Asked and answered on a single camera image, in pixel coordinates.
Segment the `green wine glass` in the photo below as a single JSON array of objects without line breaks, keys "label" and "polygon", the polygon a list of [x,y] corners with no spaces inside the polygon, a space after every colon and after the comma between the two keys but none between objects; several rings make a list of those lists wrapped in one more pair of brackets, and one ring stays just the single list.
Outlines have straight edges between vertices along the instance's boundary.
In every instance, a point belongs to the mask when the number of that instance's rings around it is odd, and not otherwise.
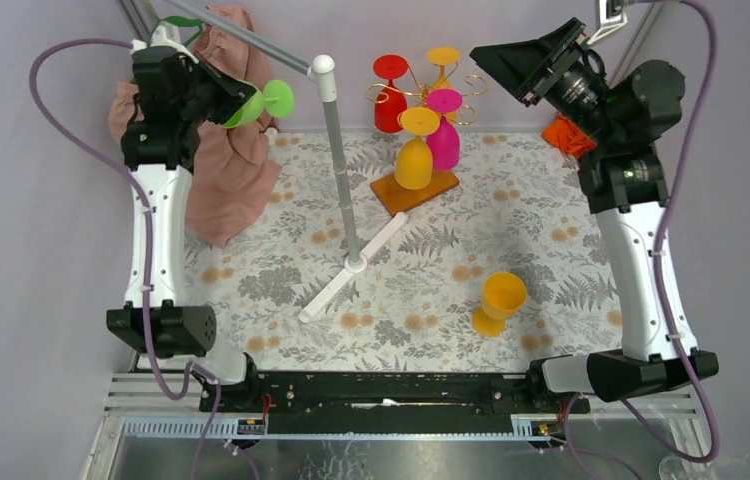
[{"label": "green wine glass", "polygon": [[240,95],[233,113],[227,114],[222,126],[226,129],[240,127],[256,121],[263,113],[274,118],[285,118],[295,108],[295,94],[280,79],[269,80],[263,88],[245,81],[235,81],[235,92]]}]

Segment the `pink wine glass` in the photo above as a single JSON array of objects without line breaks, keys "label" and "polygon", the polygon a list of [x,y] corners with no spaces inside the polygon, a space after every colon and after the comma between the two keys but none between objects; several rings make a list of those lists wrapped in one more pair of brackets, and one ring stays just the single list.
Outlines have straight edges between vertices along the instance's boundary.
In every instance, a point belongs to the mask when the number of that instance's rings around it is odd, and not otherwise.
[{"label": "pink wine glass", "polygon": [[463,105],[462,96],[456,90],[440,88],[428,94],[426,107],[439,115],[439,126],[426,138],[426,144],[433,155],[433,169],[452,170],[460,161],[460,136],[448,120],[448,114],[457,112]]}]

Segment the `yellow wine glass front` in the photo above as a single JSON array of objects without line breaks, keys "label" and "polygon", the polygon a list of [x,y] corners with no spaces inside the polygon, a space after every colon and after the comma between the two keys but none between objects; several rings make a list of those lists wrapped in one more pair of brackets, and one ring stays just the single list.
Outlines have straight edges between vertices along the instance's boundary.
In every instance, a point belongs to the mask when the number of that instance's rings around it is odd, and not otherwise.
[{"label": "yellow wine glass front", "polygon": [[427,107],[411,107],[397,119],[400,127],[413,138],[397,155],[394,178],[407,190],[423,189],[429,185],[433,174],[433,154],[425,137],[437,131],[440,116]]}]

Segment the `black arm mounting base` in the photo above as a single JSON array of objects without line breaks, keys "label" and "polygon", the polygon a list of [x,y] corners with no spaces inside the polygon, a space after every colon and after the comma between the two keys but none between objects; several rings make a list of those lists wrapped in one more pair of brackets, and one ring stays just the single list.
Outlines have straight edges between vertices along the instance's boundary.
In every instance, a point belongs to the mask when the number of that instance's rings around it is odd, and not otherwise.
[{"label": "black arm mounting base", "polygon": [[561,419],[572,397],[533,373],[260,371],[216,388],[202,412],[254,413],[271,434],[506,434],[514,415]]}]

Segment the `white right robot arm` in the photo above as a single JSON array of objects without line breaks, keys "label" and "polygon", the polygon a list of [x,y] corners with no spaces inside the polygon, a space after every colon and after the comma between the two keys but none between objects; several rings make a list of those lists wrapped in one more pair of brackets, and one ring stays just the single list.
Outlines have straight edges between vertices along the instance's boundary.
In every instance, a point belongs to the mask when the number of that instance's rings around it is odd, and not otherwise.
[{"label": "white right robot arm", "polygon": [[609,85],[584,25],[535,40],[478,46],[471,59],[520,103],[551,104],[594,143],[578,179],[607,247],[623,318],[616,350],[532,362],[526,402],[548,412],[568,393],[606,402],[668,392],[718,373],[682,307],[668,243],[670,190],[656,141],[681,118],[684,75],[649,60]]}]

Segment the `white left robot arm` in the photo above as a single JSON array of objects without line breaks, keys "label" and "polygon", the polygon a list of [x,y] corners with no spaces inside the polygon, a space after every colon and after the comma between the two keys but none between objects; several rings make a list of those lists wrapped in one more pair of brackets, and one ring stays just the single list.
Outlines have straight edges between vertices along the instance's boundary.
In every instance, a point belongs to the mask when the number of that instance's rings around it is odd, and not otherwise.
[{"label": "white left robot arm", "polygon": [[246,354],[218,344],[212,307],[188,300],[184,241],[198,129],[206,121],[227,124],[257,89],[173,42],[134,40],[131,60],[137,91],[120,146],[133,189],[132,274],[107,327],[154,369],[161,359],[183,357],[189,372],[224,385],[233,408],[250,410],[262,387],[247,375]]}]

